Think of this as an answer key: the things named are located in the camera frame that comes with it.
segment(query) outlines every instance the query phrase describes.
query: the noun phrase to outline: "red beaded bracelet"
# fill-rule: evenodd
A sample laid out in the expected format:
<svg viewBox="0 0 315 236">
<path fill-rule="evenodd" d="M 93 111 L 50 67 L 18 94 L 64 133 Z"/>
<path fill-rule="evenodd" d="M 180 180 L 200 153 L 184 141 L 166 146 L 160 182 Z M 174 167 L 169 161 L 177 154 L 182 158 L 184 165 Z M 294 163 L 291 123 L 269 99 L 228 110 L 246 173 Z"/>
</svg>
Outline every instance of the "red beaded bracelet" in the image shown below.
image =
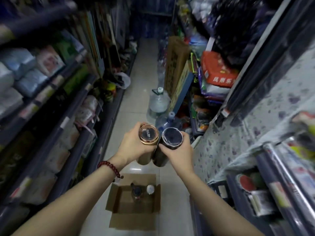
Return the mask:
<svg viewBox="0 0 315 236">
<path fill-rule="evenodd" d="M 109 167 L 115 172 L 117 178 L 122 179 L 122 178 L 124 177 L 124 176 L 120 176 L 120 174 L 119 174 L 117 168 L 116 168 L 113 164 L 111 164 L 110 162 L 105 161 L 105 160 L 104 160 L 104 161 L 101 161 L 101 162 L 97 165 L 97 168 L 100 168 L 102 165 L 109 166 Z"/>
</svg>

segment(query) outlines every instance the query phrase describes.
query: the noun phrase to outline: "hand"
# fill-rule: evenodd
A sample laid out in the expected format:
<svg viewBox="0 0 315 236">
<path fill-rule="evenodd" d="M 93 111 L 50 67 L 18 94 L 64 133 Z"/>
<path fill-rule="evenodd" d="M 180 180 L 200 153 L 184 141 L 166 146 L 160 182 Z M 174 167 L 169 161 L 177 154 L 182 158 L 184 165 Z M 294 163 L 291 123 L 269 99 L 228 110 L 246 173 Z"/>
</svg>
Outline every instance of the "hand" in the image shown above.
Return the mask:
<svg viewBox="0 0 315 236">
<path fill-rule="evenodd" d="M 120 143 L 116 155 L 124 158 L 126 165 L 138 159 L 144 153 L 153 152 L 156 148 L 156 146 L 148 146 L 140 141 L 139 129 L 144 124 L 147 123 L 137 122 L 130 131 L 125 133 L 124 138 Z"/>
<path fill-rule="evenodd" d="M 193 149 L 190 145 L 189 135 L 181 131 L 184 140 L 182 145 L 176 150 L 168 149 L 166 146 L 159 144 L 161 151 L 167 155 L 176 173 L 181 177 L 183 174 L 194 173 L 192 166 Z"/>
</svg>

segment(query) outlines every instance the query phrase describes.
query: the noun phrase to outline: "white tile floor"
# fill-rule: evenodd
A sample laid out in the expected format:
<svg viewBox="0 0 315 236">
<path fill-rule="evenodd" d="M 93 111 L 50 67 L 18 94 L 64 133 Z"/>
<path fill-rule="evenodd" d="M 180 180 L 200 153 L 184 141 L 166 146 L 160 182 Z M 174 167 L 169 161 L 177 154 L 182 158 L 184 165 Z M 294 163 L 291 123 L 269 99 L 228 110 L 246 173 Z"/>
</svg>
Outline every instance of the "white tile floor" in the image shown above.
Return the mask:
<svg viewBox="0 0 315 236">
<path fill-rule="evenodd" d="M 141 39 L 130 76 L 131 85 L 125 91 L 104 159 L 116 153 L 124 133 L 137 121 L 147 121 L 149 95 L 151 89 L 157 87 L 157 52 L 157 40 Z M 161 184 L 161 211 L 157 216 L 156 231 L 123 231 L 109 228 L 112 213 L 105 210 L 108 188 L 86 219 L 80 236 L 193 235 L 189 193 L 170 164 L 159 168 L 152 162 L 146 166 L 132 162 L 122 172 L 156 174 L 157 183 Z"/>
</svg>

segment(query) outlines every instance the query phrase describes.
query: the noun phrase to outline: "tall cardboard box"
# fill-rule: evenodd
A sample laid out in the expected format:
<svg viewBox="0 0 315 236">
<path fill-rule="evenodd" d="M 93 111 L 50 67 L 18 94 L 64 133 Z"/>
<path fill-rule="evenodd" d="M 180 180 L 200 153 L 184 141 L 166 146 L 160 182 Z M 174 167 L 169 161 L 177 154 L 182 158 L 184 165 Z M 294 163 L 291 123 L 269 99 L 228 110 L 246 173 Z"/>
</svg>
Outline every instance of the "tall cardboard box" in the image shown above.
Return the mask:
<svg viewBox="0 0 315 236">
<path fill-rule="evenodd" d="M 130 184 L 143 186 L 143 198 L 135 202 Z M 147 185 L 154 185 L 154 194 L 146 192 Z M 161 208 L 161 185 L 156 185 L 155 174 L 124 174 L 119 185 L 112 183 L 106 210 L 112 212 L 110 228 L 120 230 L 155 230 L 155 216 Z"/>
<path fill-rule="evenodd" d="M 172 99 L 180 75 L 190 54 L 190 47 L 178 36 L 168 38 L 164 90 Z"/>
</svg>

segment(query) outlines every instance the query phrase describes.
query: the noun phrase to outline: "yellow and red package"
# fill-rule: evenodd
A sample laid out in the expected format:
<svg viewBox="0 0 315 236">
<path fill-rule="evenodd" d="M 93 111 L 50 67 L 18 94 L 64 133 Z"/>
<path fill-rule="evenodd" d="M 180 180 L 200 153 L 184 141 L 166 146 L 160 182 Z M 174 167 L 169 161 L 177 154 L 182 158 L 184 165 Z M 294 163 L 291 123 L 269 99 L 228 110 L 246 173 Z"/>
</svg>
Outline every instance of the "yellow and red package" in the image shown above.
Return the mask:
<svg viewBox="0 0 315 236">
<path fill-rule="evenodd" d="M 208 84 L 231 88 L 238 76 L 238 71 L 224 64 L 221 55 L 214 51 L 204 51 L 201 56 L 201 67 Z"/>
</svg>

